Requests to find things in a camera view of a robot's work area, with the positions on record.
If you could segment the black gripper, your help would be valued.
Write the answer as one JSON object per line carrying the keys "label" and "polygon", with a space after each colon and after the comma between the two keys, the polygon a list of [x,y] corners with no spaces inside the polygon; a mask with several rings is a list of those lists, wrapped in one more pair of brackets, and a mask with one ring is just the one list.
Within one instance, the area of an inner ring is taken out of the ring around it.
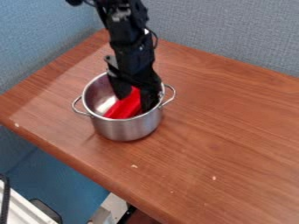
{"label": "black gripper", "polygon": [[160,101],[161,79],[153,70],[155,45],[152,34],[143,35],[136,42],[109,42],[115,56],[107,59],[109,68],[116,77],[109,75],[108,80],[116,98],[125,99],[132,92],[132,86],[141,88],[141,111],[148,112]]}

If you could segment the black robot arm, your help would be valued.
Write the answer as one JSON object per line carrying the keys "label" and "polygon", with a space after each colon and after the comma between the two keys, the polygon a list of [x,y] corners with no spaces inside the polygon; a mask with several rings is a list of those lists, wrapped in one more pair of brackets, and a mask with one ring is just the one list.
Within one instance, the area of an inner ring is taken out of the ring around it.
{"label": "black robot arm", "polygon": [[113,55],[105,57],[108,80],[119,100],[131,89],[140,91],[141,111],[159,102],[161,79],[153,69],[157,39],[147,27],[148,9],[141,0],[64,0],[72,7],[83,4],[96,9],[109,35]]}

